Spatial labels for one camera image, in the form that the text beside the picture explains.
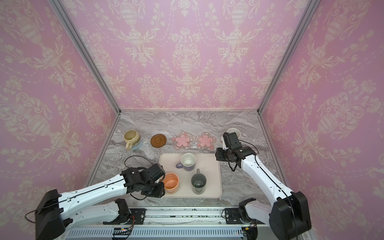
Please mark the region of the orange pink mug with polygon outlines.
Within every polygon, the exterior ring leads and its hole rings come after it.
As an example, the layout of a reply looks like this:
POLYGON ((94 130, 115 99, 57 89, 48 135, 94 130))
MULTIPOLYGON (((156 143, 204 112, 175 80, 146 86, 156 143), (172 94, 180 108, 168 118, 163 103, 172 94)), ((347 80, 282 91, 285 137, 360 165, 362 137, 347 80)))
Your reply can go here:
POLYGON ((173 194, 179 188, 179 177, 174 173, 168 173, 163 180, 166 193, 173 194))

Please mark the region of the pink flower coaster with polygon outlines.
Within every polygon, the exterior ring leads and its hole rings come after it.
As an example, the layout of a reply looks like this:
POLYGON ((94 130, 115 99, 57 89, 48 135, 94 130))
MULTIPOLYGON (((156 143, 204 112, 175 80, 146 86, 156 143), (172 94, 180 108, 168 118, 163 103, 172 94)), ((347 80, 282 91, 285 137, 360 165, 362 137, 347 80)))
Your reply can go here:
POLYGON ((215 148, 217 138, 208 132, 204 132, 200 136, 195 137, 195 141, 199 150, 212 151, 215 148))
POLYGON ((172 137, 172 142, 175 150, 188 150, 195 143, 195 140, 190 133, 181 132, 177 136, 172 137))

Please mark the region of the lavender white mug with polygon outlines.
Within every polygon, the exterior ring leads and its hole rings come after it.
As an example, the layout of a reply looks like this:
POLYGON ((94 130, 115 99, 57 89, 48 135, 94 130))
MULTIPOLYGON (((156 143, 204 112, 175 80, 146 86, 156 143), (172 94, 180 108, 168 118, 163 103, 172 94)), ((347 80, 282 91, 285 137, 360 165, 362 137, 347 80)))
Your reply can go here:
POLYGON ((191 153, 183 154, 179 163, 176 164, 177 169, 184 169, 185 171, 192 171, 196 165, 196 156, 191 153))

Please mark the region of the blue woven round coaster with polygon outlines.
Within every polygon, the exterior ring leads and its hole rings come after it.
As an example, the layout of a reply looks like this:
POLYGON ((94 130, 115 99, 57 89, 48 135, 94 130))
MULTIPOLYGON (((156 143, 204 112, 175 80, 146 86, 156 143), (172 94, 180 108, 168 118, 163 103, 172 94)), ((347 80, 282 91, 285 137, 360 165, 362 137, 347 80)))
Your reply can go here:
POLYGON ((132 146, 131 150, 135 151, 135 150, 139 149, 142 145, 143 145, 143 142, 139 141, 137 144, 132 146))

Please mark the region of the grey mug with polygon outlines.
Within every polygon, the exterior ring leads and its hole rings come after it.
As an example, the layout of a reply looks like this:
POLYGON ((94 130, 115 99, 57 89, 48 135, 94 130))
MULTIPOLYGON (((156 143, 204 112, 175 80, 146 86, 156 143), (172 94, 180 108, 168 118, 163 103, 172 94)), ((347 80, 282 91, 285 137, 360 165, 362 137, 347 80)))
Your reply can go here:
POLYGON ((197 169, 197 172, 192 176, 191 184, 195 194, 201 195, 205 191, 207 178, 201 173, 200 169, 197 169))

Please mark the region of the brown wooden round coaster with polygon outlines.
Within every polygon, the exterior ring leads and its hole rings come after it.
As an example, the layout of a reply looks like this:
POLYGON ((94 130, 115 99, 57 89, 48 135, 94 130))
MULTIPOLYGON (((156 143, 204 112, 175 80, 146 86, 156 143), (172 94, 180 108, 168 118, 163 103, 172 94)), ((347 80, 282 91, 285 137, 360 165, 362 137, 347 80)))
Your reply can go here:
POLYGON ((163 134, 156 134, 152 136, 150 143, 154 148, 161 148, 167 143, 167 138, 163 134))

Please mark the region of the yellow-green mug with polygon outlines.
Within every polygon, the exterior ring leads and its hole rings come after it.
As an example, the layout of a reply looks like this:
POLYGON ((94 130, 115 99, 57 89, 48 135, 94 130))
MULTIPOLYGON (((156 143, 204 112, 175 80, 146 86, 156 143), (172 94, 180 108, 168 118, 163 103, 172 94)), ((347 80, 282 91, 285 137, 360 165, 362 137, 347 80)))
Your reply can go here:
POLYGON ((141 136, 135 130, 128 130, 124 133, 124 141, 126 143, 126 150, 131 151, 132 146, 141 141, 141 136))

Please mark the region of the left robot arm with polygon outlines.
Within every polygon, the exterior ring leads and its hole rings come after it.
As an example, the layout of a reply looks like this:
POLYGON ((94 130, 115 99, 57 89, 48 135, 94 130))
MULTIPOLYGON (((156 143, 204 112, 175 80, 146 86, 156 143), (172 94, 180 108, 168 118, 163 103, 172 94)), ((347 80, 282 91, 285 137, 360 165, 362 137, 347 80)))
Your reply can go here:
POLYGON ((165 195, 165 176, 163 167, 154 164, 149 168, 127 168, 80 190, 61 194, 56 189, 48 191, 33 211, 36 239, 54 240, 67 230, 95 223, 134 224, 135 216, 121 196, 139 192, 144 197, 161 198, 165 195))

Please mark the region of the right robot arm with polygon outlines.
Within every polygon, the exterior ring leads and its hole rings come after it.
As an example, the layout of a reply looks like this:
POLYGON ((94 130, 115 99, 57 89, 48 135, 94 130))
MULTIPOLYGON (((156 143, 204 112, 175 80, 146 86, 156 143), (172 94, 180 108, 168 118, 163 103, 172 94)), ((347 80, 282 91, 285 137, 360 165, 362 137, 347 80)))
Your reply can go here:
POLYGON ((291 240, 312 229, 309 204, 302 192, 294 192, 279 181, 250 147, 239 150, 217 148, 217 161, 236 163, 264 192, 270 204, 247 199, 239 204, 244 223, 260 221, 272 229, 279 240, 291 240))

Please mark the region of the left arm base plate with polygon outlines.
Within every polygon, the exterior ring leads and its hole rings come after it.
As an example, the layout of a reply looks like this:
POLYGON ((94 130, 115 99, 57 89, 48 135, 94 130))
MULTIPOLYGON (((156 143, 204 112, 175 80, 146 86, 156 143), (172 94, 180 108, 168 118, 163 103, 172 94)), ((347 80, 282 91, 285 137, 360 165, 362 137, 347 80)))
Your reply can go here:
POLYGON ((109 222, 104 221, 103 225, 143 225, 146 209, 118 210, 118 215, 109 222))

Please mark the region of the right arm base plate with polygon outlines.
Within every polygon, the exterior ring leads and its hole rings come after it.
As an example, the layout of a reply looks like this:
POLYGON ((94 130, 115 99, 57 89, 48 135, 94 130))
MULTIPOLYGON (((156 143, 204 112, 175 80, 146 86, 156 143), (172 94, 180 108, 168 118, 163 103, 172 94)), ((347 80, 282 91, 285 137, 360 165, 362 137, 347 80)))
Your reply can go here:
POLYGON ((238 208, 225 208, 222 217, 226 220, 227 225, 248 224, 250 220, 246 217, 244 210, 238 208))

